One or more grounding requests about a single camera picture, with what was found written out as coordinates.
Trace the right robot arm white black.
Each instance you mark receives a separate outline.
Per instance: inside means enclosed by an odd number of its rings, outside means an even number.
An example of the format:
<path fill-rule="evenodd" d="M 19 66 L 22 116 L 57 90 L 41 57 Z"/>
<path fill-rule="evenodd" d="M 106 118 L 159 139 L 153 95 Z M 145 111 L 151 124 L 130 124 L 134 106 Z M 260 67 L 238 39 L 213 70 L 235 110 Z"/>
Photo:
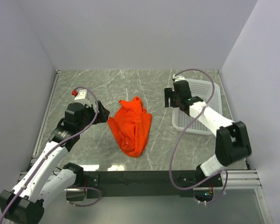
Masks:
<path fill-rule="evenodd" d="M 172 88 L 165 88 L 165 107 L 178 108 L 192 118 L 191 122 L 201 122 L 216 138 L 215 154 L 196 168 L 196 183 L 191 187 L 175 184 L 172 171 L 169 178 L 178 190 L 190 190 L 203 184 L 224 171 L 227 166 L 252 154 L 246 125 L 224 117 L 210 108 L 200 97 L 193 97 L 189 83 L 184 77 L 173 81 Z"/>

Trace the orange t shirt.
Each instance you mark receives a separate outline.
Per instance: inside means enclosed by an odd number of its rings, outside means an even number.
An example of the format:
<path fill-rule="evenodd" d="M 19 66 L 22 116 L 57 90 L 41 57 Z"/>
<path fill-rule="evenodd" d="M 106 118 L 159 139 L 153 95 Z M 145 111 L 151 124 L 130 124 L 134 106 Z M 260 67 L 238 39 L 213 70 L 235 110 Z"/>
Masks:
<path fill-rule="evenodd" d="M 152 114 L 143 106 L 140 97 L 120 100 L 120 109 L 107 124 L 121 151 L 129 157 L 141 156 L 148 143 Z"/>

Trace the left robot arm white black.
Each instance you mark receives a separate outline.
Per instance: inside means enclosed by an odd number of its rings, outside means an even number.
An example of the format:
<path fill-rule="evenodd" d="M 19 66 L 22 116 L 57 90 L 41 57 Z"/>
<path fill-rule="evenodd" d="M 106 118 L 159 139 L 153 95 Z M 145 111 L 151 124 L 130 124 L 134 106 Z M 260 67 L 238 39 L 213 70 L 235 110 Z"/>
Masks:
<path fill-rule="evenodd" d="M 83 192 L 89 189 L 84 169 L 74 163 L 64 165 L 58 175 L 49 179 L 58 163 L 70 152 L 80 135 L 91 125 L 105 123 L 110 112 L 97 100 L 76 100 L 68 105 L 65 116 L 52 131 L 42 155 L 26 175 L 12 188 L 0 193 L 1 220 L 17 224 L 37 224 L 45 209 L 66 188 Z"/>

